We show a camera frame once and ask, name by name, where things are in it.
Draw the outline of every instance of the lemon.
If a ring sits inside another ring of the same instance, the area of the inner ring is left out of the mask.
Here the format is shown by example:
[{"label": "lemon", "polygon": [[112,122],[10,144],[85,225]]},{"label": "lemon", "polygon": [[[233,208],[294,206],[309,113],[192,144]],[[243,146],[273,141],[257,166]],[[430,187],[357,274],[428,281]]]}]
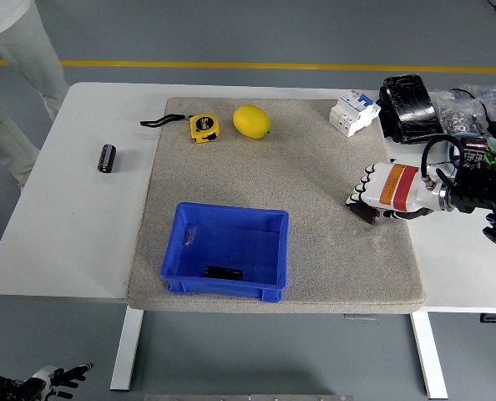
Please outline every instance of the lemon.
[{"label": "lemon", "polygon": [[233,125],[241,134],[255,140],[271,132],[271,119],[253,104],[245,104],[233,113]]}]

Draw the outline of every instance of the capacitor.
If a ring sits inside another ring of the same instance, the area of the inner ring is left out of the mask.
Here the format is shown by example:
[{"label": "capacitor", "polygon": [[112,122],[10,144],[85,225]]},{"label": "capacitor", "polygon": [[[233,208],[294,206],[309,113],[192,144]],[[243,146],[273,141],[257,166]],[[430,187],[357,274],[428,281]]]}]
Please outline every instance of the capacitor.
[{"label": "capacitor", "polygon": [[110,173],[113,170],[114,156],[116,148],[112,145],[104,145],[99,157],[98,170],[102,173]]}]

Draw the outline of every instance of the blue storage box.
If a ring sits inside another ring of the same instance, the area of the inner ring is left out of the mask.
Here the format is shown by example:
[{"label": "blue storage box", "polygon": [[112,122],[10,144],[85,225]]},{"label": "blue storage box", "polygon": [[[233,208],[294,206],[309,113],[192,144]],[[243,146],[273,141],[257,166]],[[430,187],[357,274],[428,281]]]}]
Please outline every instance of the blue storage box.
[{"label": "blue storage box", "polygon": [[279,302],[288,228],[286,211],[179,203],[160,276],[176,294]]}]

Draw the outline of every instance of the white pants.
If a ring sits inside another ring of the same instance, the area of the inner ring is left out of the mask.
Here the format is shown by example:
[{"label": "white pants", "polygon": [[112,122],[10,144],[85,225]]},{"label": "white pants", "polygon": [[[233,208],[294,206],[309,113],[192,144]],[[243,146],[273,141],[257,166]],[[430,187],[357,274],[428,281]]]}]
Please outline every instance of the white pants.
[{"label": "white pants", "polygon": [[[55,119],[68,84],[35,4],[12,27],[0,33],[0,55],[40,93],[51,119]],[[0,161],[18,183],[27,181],[38,153],[8,117],[0,99]]]}]

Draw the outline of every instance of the gray felt mat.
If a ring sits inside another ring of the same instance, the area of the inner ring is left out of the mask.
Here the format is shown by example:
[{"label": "gray felt mat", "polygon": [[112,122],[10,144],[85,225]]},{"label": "gray felt mat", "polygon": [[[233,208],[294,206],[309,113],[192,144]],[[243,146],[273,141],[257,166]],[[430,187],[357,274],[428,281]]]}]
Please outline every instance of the gray felt mat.
[{"label": "gray felt mat", "polygon": [[[407,225],[371,226],[345,200],[367,165],[387,161],[378,119],[346,138],[329,122],[336,100],[170,99],[166,114],[212,113],[217,140],[195,144],[188,121],[163,127],[129,278],[130,307],[193,312],[410,313],[424,302]],[[236,131],[243,104],[267,112],[262,140]],[[159,277],[181,201],[289,212],[287,287],[279,303],[175,295]]]}]

